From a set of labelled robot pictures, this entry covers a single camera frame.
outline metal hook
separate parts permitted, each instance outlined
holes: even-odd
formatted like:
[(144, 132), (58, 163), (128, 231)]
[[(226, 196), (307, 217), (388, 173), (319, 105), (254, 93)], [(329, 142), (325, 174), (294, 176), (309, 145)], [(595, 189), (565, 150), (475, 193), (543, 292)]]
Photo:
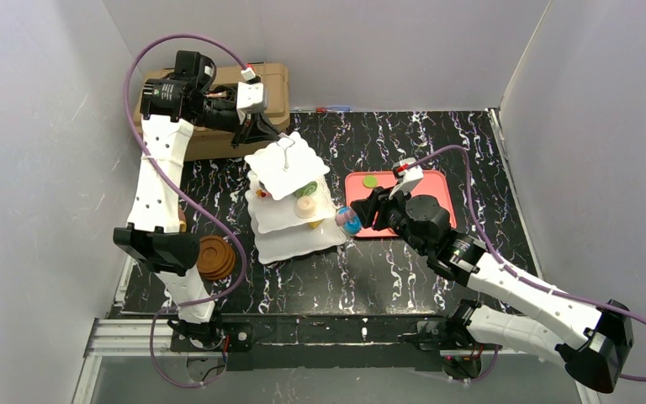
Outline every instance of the metal hook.
[(282, 146), (278, 141), (276, 142), (278, 147), (281, 147), (283, 149), (283, 170), (288, 171), (289, 170), (289, 148), (291, 148), (291, 146), (295, 145), (296, 141), (294, 141), (293, 139), (291, 139), (287, 135), (283, 135), (281, 137), (283, 139), (288, 139), (288, 140), (291, 141), (291, 144), (286, 146), (286, 147)]

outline red tray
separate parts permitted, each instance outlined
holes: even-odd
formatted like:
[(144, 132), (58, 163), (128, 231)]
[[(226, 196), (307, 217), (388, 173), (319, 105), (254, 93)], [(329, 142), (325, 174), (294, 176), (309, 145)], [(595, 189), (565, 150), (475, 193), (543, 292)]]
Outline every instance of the red tray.
[[(412, 196), (432, 195), (437, 198), (439, 205), (449, 211), (449, 221), (452, 228), (457, 227), (457, 219), (454, 217), (452, 210), (452, 199), (449, 197), (449, 188), (444, 175), (436, 170), (423, 170), (424, 177), (419, 184), (412, 190)], [(371, 189), (365, 188), (363, 178), (372, 175), (378, 179), (378, 186), (383, 188), (393, 187), (397, 180), (390, 171), (372, 171), (350, 173), (346, 177), (346, 205), (358, 199), (366, 199), (370, 196)], [(355, 237), (397, 237), (390, 229), (375, 231), (373, 229), (362, 229)]]

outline cardboard box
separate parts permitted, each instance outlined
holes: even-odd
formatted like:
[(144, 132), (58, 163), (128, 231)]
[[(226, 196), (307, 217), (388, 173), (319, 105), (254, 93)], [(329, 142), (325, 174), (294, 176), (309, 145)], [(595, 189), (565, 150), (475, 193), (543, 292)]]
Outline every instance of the cardboard box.
[[(281, 131), (289, 127), (291, 122), (289, 106), (289, 69), (281, 63), (262, 63), (252, 65), (254, 72), (261, 76), (263, 85), (268, 92), (268, 106), (266, 116), (271, 123)], [(148, 78), (162, 78), (172, 69), (148, 72), (143, 80), (143, 85)], [(212, 88), (222, 84), (236, 84), (243, 81), (241, 69), (238, 66), (217, 67), (216, 79)], [(137, 131), (142, 134), (142, 114), (140, 114), (140, 100), (137, 100), (135, 111), (132, 115)], [(236, 149), (231, 147), (231, 138), (234, 135), (222, 130), (211, 130), (204, 127), (194, 128), (194, 134), (189, 141), (184, 161), (212, 158), (244, 157), (256, 150), (265, 147), (268, 141), (259, 141), (249, 145), (239, 145)]]

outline metal frame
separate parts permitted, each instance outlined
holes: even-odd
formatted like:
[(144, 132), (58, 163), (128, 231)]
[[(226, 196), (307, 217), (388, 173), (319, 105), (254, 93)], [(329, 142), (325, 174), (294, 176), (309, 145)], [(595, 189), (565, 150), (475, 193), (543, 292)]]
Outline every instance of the metal frame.
[(601, 404), (601, 398), (598, 396), (597, 391), (591, 390), (577, 381), (575, 382), (575, 387), (578, 389), (580, 402), (583, 404)]
[[(77, 382), (73, 404), (89, 404), (98, 381), (100, 364), (105, 356), (135, 357), (150, 355), (152, 320), (97, 320), (85, 350), (85, 359)], [(172, 329), (167, 320), (155, 325), (153, 346), (157, 357), (219, 358), (218, 352), (172, 352)]]

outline black marble surface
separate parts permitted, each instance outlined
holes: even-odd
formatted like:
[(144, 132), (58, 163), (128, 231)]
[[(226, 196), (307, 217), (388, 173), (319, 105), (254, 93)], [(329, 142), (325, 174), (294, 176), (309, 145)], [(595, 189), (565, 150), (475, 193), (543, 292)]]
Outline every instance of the black marble surface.
[[(326, 180), (339, 205), (344, 204), (343, 184), (351, 172), (389, 170), (394, 162), (423, 157), (445, 145), (467, 147), (474, 206), (482, 225), (505, 257), (536, 273), (488, 113), (292, 114), (291, 118), (289, 133), (300, 132), (331, 168)], [(463, 194), (462, 157), (451, 151), (425, 169), (444, 173), (458, 228), (471, 231), (473, 223)], [(247, 187), (241, 158), (185, 164), (184, 191), (233, 229), (253, 262), (246, 282), (220, 299), (218, 305), (224, 314), (451, 314), (465, 298), (482, 298), (504, 309), (488, 296), (438, 278), (426, 268), (423, 258), (396, 239), (352, 240), (322, 252), (261, 265), (244, 199)], [(190, 231), (224, 235), (212, 223), (193, 215), (191, 207), (183, 204), (183, 208)], [(221, 291), (231, 282), (231, 277), (215, 282), (213, 289)], [(154, 313), (171, 303), (166, 293), (156, 276), (134, 268), (122, 313)]]

